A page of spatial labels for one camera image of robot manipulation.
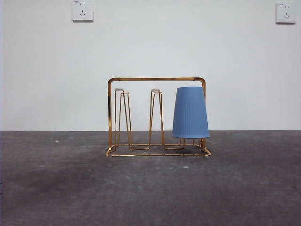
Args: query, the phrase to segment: gold metal rack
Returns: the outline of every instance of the gold metal rack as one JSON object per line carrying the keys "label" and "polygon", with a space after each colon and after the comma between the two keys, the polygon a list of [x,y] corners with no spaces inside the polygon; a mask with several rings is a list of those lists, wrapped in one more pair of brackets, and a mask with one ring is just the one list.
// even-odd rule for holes
{"label": "gold metal rack", "polygon": [[[178,78],[111,78],[108,81],[108,115],[109,115],[109,148],[106,152],[106,156],[210,156],[210,151],[206,148],[206,140],[204,138],[198,139],[198,144],[195,144],[195,139],[193,139],[192,144],[186,144],[185,139],[180,139],[177,144],[165,144],[164,137],[164,128],[163,128],[163,110],[162,110],[162,92],[159,89],[152,89],[150,91],[150,128],[149,128],[149,142],[148,144],[134,144],[132,138],[132,125],[131,125],[131,114],[130,114],[130,100],[129,92],[125,92],[121,88],[115,89],[115,117],[114,117],[114,144],[112,143],[112,109],[111,109],[111,84],[114,81],[200,81],[204,90],[204,96],[206,96],[206,82],[203,78],[198,77],[178,77]],[[119,101],[119,129],[117,131],[117,93],[120,92],[120,101]],[[153,110],[154,110],[154,101],[155,95],[158,94],[159,106],[160,106],[160,119],[161,119],[161,144],[152,144],[151,143],[151,133],[152,133],[152,119],[153,119]],[[127,125],[127,138],[128,144],[120,144],[120,121],[121,121],[121,106],[122,100],[124,104],[125,119]],[[135,153],[135,154],[112,154],[117,150],[119,146],[128,146],[130,151],[136,150],[150,150],[151,146],[160,145],[163,146],[164,150],[170,149],[184,149],[186,145],[195,146],[199,148],[201,154],[181,154],[181,153]]]}

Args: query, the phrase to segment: gray floor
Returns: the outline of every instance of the gray floor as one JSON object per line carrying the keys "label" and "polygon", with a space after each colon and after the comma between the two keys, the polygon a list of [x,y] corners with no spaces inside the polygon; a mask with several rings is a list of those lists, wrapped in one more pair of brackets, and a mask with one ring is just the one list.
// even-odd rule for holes
{"label": "gray floor", "polygon": [[209,157],[106,147],[106,132],[3,132],[1,225],[301,225],[301,131],[213,131]]}

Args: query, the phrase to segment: blue plastic cup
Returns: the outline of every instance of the blue plastic cup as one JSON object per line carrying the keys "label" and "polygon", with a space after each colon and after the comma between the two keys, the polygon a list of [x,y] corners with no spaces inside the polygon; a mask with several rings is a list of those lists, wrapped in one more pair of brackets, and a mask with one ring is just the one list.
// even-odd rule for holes
{"label": "blue plastic cup", "polygon": [[210,137],[202,87],[179,87],[174,106],[173,137]]}

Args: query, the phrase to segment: wall socket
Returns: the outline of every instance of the wall socket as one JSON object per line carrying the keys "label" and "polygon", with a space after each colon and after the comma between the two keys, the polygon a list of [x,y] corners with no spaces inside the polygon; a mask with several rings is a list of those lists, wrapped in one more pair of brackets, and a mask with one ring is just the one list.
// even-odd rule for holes
{"label": "wall socket", "polygon": [[293,2],[276,3],[276,23],[277,24],[296,23],[295,4]]}
{"label": "wall socket", "polygon": [[72,1],[72,19],[74,22],[92,22],[93,0],[73,0]]}

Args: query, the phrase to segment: wall outlet plate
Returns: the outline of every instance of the wall outlet plate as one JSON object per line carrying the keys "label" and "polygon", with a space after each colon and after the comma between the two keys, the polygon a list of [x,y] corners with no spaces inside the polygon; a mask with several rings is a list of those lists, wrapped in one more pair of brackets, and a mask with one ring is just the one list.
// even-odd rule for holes
{"label": "wall outlet plate", "polygon": [[295,3],[293,2],[276,3],[276,23],[277,24],[296,23]]}
{"label": "wall outlet plate", "polygon": [[93,21],[93,0],[72,0],[72,19],[78,21]]}

